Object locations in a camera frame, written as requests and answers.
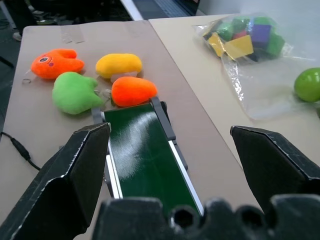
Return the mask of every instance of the cable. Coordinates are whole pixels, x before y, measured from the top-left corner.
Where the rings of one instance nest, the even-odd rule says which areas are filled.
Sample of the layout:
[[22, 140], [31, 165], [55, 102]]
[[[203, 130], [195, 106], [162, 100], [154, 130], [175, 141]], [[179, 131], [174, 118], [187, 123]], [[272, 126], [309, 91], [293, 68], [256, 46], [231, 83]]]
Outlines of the cable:
[[7, 137], [11, 140], [13, 146], [14, 146], [14, 147], [17, 149], [17, 151], [20, 153], [20, 155], [21, 155], [26, 161], [28, 161], [28, 163], [29, 163], [32, 167], [34, 167], [35, 169], [37, 169], [37, 170], [40, 171], [41, 168], [38, 167], [37, 165], [35, 165], [34, 162], [31, 161], [31, 157], [30, 157], [29, 152], [27, 151], [27, 149], [26, 149], [19, 141], [17, 141], [15, 138], [13, 138], [12, 136], [10, 136], [8, 133], [5, 133], [5, 132], [3, 132], [3, 131], [0, 132], [0, 137], [1, 137], [2, 135], [7, 136]]

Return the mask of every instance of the yellow cube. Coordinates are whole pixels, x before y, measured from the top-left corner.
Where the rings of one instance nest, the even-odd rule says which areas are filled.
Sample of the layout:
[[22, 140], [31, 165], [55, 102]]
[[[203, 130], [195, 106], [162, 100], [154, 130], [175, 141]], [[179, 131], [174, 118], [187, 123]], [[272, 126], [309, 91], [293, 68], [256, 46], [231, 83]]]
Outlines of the yellow cube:
[[224, 44], [225, 52], [233, 60], [252, 54], [254, 47], [250, 35], [242, 36], [237, 39], [228, 41]]
[[224, 44], [216, 32], [214, 32], [212, 36], [208, 39], [208, 43], [214, 49], [218, 57], [221, 57], [222, 54], [225, 52]]

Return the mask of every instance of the yellow plush toy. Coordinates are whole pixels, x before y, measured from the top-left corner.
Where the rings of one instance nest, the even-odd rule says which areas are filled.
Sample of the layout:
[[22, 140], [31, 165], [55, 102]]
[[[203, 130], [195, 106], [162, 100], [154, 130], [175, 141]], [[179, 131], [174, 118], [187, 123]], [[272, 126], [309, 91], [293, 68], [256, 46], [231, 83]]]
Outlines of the yellow plush toy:
[[125, 73], [136, 73], [137, 75], [142, 70], [142, 62], [134, 54], [111, 53], [100, 58], [95, 65], [95, 70], [105, 79], [116, 80]]

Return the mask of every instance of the stuffed toy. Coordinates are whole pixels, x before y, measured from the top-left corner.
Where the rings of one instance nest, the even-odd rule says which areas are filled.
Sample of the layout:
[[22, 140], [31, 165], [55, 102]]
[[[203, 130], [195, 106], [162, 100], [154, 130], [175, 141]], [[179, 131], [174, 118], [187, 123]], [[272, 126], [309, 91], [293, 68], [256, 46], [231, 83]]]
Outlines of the stuffed toy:
[[54, 82], [52, 100], [54, 105], [67, 114], [79, 114], [103, 105], [95, 94], [97, 81], [76, 72], [65, 72]]
[[65, 72], [79, 73], [85, 63], [76, 57], [75, 50], [53, 49], [38, 56], [31, 64], [31, 71], [45, 80], [55, 80]]
[[116, 80], [126, 73], [134, 77], [142, 70], [140, 58], [130, 53], [111, 53], [103, 56], [95, 65], [96, 72], [105, 79]]
[[111, 96], [119, 107], [142, 104], [157, 95], [156, 85], [143, 78], [123, 76], [112, 85]]

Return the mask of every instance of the green plastic egg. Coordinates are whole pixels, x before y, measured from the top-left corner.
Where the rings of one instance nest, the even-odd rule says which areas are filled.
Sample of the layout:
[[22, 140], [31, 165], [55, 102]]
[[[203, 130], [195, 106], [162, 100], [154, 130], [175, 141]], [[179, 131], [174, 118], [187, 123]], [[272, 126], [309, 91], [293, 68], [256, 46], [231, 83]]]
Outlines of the green plastic egg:
[[294, 91], [298, 97], [306, 102], [320, 100], [320, 67], [313, 67], [303, 71], [295, 80]]

